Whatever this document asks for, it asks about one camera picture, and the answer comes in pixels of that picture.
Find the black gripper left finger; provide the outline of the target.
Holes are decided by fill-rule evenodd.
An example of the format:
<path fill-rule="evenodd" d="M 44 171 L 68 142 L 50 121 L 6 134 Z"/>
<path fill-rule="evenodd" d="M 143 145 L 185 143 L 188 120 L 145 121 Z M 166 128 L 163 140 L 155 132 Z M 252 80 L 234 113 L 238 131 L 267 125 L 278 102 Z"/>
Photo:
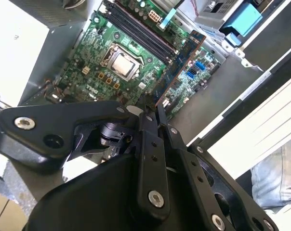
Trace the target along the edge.
<path fill-rule="evenodd" d="M 150 218 L 170 213 L 165 152 L 158 128 L 167 121 L 162 104 L 143 95 L 140 114 L 117 101 L 22 106 L 0 112 L 0 154 L 41 174 L 53 174 L 65 162 L 84 155 L 94 130 L 107 146 L 139 157 L 133 207 Z"/>

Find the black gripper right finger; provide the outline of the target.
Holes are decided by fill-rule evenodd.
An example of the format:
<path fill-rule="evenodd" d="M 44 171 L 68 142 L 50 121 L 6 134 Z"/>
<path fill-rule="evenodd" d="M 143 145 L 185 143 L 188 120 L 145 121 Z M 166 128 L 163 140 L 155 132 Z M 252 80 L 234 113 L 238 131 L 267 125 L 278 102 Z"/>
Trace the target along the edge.
<path fill-rule="evenodd" d="M 175 170 L 177 198 L 201 231 L 276 231 L 274 221 L 203 148 L 188 148 L 157 106 L 167 166 Z"/>

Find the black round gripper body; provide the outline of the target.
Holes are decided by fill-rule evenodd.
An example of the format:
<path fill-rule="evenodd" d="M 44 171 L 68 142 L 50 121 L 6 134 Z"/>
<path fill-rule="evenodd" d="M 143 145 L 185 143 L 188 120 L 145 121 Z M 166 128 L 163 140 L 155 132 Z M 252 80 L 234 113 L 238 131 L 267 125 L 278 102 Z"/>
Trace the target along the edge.
<path fill-rule="evenodd" d="M 206 231 L 187 180 L 164 159 L 122 155 L 47 193 L 28 231 Z"/>

